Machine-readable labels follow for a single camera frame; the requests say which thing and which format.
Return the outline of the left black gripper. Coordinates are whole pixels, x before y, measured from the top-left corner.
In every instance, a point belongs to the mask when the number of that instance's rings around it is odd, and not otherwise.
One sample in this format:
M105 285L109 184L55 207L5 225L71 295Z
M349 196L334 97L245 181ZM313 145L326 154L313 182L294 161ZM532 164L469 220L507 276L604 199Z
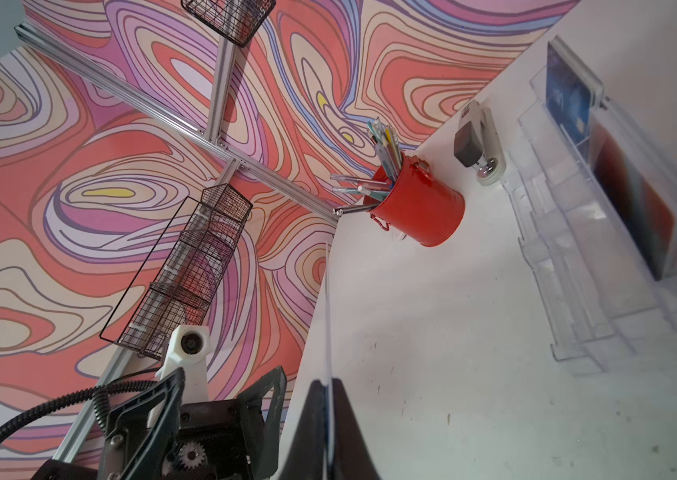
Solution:
M94 470L48 460L34 479L268 479L278 470L288 378L282 366L236 400L182 405L178 368L118 406Z

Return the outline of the clear acrylic card holder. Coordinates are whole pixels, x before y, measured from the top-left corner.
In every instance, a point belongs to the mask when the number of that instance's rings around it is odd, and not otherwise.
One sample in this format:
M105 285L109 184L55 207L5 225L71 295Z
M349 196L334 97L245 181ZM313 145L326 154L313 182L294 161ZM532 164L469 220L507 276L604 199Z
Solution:
M519 117L504 181L520 248L552 331L554 360L576 376L677 368L677 276L656 280L592 174L590 127L602 118L646 149L677 200L677 168L560 37L550 42L592 92L589 136L579 145L552 118L545 66L535 102Z

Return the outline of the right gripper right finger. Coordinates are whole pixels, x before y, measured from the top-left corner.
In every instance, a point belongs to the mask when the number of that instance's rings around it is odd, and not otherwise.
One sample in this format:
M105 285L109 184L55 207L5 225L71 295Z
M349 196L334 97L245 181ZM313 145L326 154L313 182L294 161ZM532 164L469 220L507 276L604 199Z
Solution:
M330 479L380 480L343 382L332 380L334 456Z

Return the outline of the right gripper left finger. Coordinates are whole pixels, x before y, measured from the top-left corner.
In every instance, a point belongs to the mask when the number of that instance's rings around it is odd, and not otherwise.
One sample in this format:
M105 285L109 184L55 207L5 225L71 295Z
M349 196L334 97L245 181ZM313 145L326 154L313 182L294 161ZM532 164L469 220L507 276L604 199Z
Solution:
M328 442L328 419L326 419L326 386L314 380L308 395L290 451L280 470L284 480L320 480L326 472L326 442Z

